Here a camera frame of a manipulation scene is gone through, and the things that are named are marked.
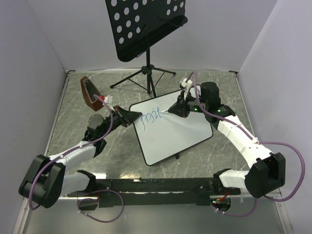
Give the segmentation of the white rectangular whiteboard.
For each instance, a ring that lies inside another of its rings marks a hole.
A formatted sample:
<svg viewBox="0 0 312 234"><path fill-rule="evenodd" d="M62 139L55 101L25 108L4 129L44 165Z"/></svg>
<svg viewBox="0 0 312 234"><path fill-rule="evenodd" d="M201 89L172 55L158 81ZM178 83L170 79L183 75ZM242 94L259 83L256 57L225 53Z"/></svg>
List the white rectangular whiteboard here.
<svg viewBox="0 0 312 234"><path fill-rule="evenodd" d="M176 101L180 91L137 102L130 111L142 112L134 122L145 164L152 166L213 136L213 129L202 113L191 112L187 118L167 110Z"/></svg>

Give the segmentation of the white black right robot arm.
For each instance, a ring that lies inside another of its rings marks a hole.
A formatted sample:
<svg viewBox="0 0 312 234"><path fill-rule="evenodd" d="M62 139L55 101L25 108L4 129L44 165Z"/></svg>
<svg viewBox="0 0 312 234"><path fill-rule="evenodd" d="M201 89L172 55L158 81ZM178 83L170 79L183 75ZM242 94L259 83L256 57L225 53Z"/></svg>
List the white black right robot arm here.
<svg viewBox="0 0 312 234"><path fill-rule="evenodd" d="M251 135L236 113L221 103L219 88L214 82L204 82L190 94L192 82L184 79L177 101L168 109L176 116L187 118L191 112L203 113L205 119L222 133L240 152L249 166L247 171L224 169L214 174L213 189L224 194L229 188L247 190L260 198L284 186L286 160L281 153L273 153Z"/></svg>

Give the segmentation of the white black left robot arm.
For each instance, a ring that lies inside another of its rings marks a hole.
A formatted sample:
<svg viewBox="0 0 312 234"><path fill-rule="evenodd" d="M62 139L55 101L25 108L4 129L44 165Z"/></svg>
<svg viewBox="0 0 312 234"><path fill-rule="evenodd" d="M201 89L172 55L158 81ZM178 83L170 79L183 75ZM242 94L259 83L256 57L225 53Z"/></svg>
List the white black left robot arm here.
<svg viewBox="0 0 312 234"><path fill-rule="evenodd" d="M142 116L141 112L129 111L116 105L108 117L94 114L89 118L87 130L78 145L56 155L36 156L19 186L19 194L50 208L58 198L73 192L86 196L96 191L96 176L85 170L68 175L67 172L79 164L97 157L107 142L104 139L119 126L128 127Z"/></svg>

